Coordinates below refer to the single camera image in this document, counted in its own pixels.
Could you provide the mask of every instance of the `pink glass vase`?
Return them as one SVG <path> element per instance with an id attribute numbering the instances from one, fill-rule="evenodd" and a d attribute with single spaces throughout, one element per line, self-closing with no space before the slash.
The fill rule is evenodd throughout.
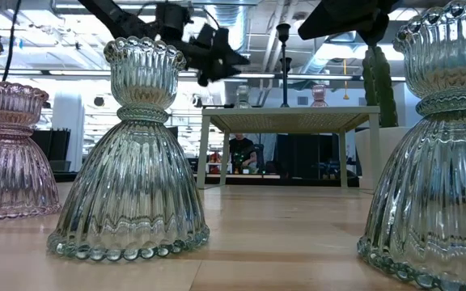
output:
<path id="1" fill-rule="evenodd" d="M 61 208 L 48 160 L 30 138 L 47 99 L 39 89 L 0 82 L 0 219 Z"/>
<path id="2" fill-rule="evenodd" d="M 320 84 L 312 87 L 312 97 L 314 97 L 314 102 L 311 105 L 312 108 L 328 107 L 328 104 L 324 101 L 326 92 L 325 85 Z"/>

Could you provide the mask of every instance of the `wooden table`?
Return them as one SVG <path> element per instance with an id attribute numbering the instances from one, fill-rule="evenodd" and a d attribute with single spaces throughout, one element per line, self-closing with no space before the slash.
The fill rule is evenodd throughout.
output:
<path id="1" fill-rule="evenodd" d="M 59 184 L 62 201 L 69 188 Z M 211 188 L 201 196 L 207 245 L 132 263 L 47 255 L 58 215 L 0 221 L 0 291 L 415 290 L 357 257 L 371 198 L 357 188 Z"/>
<path id="2" fill-rule="evenodd" d="M 380 173 L 378 106 L 337 108 L 249 108 L 203 109 L 197 186 L 204 188 L 210 124 L 224 133 L 223 157 L 229 157 L 230 133 L 338 133 L 341 147 L 341 187 L 348 187 L 345 133 L 370 121 L 371 163 L 374 175 Z M 222 158 L 220 184 L 226 183 L 226 163 Z M 373 177 L 374 187 L 379 177 Z"/>

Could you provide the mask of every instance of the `glass vase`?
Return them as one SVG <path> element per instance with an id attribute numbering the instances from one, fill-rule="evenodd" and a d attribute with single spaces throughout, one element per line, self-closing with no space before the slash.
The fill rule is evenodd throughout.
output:
<path id="1" fill-rule="evenodd" d="M 48 159 L 30 138 L 48 94 L 0 82 L 0 219 L 60 210 Z"/>
<path id="2" fill-rule="evenodd" d="M 328 104 L 324 101 L 326 91 L 326 86 L 324 84 L 318 84 L 312 87 L 312 97 L 314 97 L 314 102 L 311 105 L 312 108 L 328 107 Z"/>
<path id="3" fill-rule="evenodd" d="M 104 55 L 122 120 L 90 152 L 47 248 L 92 259 L 150 259 L 206 242 L 201 198 L 183 150 L 163 125 L 176 97 L 181 52 L 162 41 L 118 38 Z"/>
<path id="4" fill-rule="evenodd" d="M 384 168 L 358 252 L 423 289 L 466 290 L 466 0 L 413 17 L 394 46 L 424 118 Z"/>
<path id="5" fill-rule="evenodd" d="M 251 108 L 249 104 L 249 86 L 240 85 L 236 90 L 235 108 Z"/>

